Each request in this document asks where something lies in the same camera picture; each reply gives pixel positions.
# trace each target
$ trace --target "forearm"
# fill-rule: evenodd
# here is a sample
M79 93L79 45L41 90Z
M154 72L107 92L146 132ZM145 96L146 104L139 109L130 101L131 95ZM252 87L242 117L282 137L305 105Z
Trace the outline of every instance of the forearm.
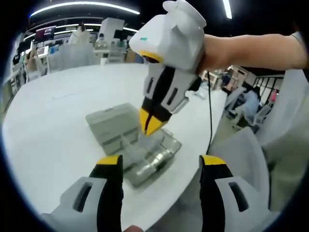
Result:
M292 36L243 35L226 42L230 63L234 65L274 70L303 69L307 65L305 49Z

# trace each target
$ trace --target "black cable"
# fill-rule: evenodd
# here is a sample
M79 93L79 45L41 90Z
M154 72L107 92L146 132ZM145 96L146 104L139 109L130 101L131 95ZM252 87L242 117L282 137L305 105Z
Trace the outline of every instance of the black cable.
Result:
M207 148L206 155L209 154L209 148L211 146L211 139L212 139L212 113L211 113L211 79L209 77L209 71L207 71L207 77L208 77L208 98L209 98L209 112L211 115L211 138L209 139L209 144Z

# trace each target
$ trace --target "white round table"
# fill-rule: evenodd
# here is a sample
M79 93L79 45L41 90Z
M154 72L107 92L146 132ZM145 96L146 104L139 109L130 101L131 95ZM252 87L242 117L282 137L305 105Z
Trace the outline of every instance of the white round table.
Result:
M81 176L89 176L105 156L85 116L125 102L140 108L143 64L109 64L69 69L31 81L13 99L3 124L8 162L26 199L38 213L50 213L60 195ZM210 139L208 99L190 102L165 126L182 143L172 165L153 183L123 183L122 228L147 230L177 201L198 170L198 156ZM211 93L213 135L226 94Z

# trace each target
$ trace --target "ceiling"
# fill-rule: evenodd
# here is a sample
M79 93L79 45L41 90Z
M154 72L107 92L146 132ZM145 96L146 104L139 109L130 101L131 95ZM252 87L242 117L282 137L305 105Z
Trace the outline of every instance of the ceiling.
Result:
M68 2L74 0L44 0L35 7L35 10L51 4ZM111 3L130 8L140 12L140 15L125 12L119 9L97 6L67 6L52 9L29 19L28 29L39 24L53 20L70 17L98 17L85 18L85 23L100 23L103 18L115 17L124 19L126 27L139 29L144 23L157 14L164 14L162 8L163 0L93 0ZM187 0L204 16L207 26L205 33L216 36L237 36L243 34L262 35L268 33L280 33L289 35L294 32L293 21L289 15L287 6L276 4L275 0L229 0L232 19L225 15L222 0ZM57 21L53 25L76 24L81 19L66 19ZM268 70L252 69L257 75L275 74Z

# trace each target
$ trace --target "person's hand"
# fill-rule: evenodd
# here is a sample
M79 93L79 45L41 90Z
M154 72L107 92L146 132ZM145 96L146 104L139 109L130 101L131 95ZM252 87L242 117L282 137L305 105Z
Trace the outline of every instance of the person's hand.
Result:
M197 68L198 74L204 70L226 69L231 65L229 38L205 35L204 46L205 52Z
M130 226L124 232L144 232L140 227Z

